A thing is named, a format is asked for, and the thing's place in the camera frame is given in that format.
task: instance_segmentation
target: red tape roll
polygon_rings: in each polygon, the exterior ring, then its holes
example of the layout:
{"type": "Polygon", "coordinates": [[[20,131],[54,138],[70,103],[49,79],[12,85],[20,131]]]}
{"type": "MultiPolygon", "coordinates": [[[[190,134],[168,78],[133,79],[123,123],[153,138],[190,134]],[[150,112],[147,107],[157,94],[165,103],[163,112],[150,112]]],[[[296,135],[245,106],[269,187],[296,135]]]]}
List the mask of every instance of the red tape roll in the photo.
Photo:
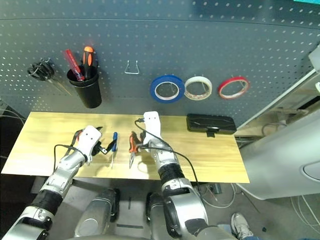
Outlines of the red tape roll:
{"type": "Polygon", "coordinates": [[[246,91],[249,89],[249,87],[250,87],[250,83],[248,82],[248,80],[245,77],[235,76],[235,77],[229,78],[228,80],[225,80],[223,83],[221,83],[220,86],[218,87],[218,93],[219,93],[220,97],[222,97],[223,99],[236,99],[236,98],[241,97],[243,94],[245,94],[246,91]],[[239,92],[232,94],[232,95],[222,94],[222,90],[227,85],[229,85],[231,83],[235,83],[235,82],[240,82],[241,84],[244,83],[244,85],[242,84],[243,88],[239,92]]]}

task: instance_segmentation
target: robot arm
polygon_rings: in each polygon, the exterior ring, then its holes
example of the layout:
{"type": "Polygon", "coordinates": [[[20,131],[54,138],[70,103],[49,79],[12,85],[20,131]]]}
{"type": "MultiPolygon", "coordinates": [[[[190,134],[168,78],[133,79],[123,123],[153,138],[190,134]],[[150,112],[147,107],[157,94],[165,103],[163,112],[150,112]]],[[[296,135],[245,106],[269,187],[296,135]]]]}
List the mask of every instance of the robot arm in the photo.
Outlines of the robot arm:
{"type": "MultiPolygon", "coordinates": [[[[146,131],[162,139],[156,111],[145,112],[141,122],[145,123],[146,131]]],[[[172,148],[156,137],[146,133],[143,143],[150,147],[161,179],[167,231],[173,238],[194,239],[199,231],[208,227],[206,209],[190,181],[185,178],[172,148]]]]}
{"type": "Polygon", "coordinates": [[[3,240],[44,240],[53,218],[66,196],[73,177],[84,163],[92,161],[92,151],[102,134],[93,126],[87,126],[79,136],[77,150],[64,156],[57,169],[47,179],[40,192],[27,206],[3,240]]]}

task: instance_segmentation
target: blue screwdriver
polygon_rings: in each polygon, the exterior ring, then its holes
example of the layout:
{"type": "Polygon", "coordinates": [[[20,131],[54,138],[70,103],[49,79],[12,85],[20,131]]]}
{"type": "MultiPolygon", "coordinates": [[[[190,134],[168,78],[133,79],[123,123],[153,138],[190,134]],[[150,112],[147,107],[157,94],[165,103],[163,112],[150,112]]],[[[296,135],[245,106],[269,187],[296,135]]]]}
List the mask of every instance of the blue screwdriver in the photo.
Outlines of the blue screwdriver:
{"type": "Polygon", "coordinates": [[[115,131],[113,133],[113,140],[115,140],[115,143],[112,147],[112,160],[111,160],[111,169],[114,167],[114,158],[117,151],[117,141],[118,141],[118,133],[115,131]]]}

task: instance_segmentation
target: gray pegboard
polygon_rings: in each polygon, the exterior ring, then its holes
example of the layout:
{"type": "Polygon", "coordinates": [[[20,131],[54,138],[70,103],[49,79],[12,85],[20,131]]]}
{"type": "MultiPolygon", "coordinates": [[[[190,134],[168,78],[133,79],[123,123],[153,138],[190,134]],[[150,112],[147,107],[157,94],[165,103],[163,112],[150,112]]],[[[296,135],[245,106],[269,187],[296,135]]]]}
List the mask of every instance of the gray pegboard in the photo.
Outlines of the gray pegboard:
{"type": "Polygon", "coordinates": [[[157,110],[162,115],[226,115],[239,126],[312,69],[308,54],[320,39],[317,5],[286,0],[125,2],[0,1],[1,98],[24,116],[31,110],[157,110]],[[62,51],[70,48],[80,57],[84,45],[94,46],[100,64],[102,104],[95,109],[82,105],[65,77],[68,65],[62,51]],[[41,57],[52,59],[57,77],[73,96],[27,76],[27,67],[41,57]],[[141,74],[125,74],[127,60],[130,66],[138,60],[141,74]],[[212,82],[212,95],[203,101],[183,97],[158,103],[149,86],[164,74],[184,81],[205,76],[212,82]],[[219,84],[239,75],[248,78],[250,90],[235,100],[221,99],[219,84]]]}

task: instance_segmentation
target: blue tape roll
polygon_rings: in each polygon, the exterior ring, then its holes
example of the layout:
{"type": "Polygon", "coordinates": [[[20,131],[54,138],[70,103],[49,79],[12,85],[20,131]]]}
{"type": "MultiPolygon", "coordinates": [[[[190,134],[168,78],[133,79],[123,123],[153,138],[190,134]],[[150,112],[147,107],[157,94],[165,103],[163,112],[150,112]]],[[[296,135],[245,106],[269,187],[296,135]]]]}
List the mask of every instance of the blue tape roll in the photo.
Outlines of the blue tape roll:
{"type": "Polygon", "coordinates": [[[174,75],[160,76],[160,77],[157,77],[155,80],[153,80],[153,82],[151,83],[150,94],[159,103],[162,103],[162,104],[174,103],[184,96],[185,84],[183,83],[183,81],[180,78],[178,78],[174,75]],[[157,93],[157,88],[160,85],[165,84],[165,83],[171,83],[171,84],[175,85],[177,88],[176,94],[174,94],[173,96],[170,96],[170,97],[160,96],[157,93]]]}

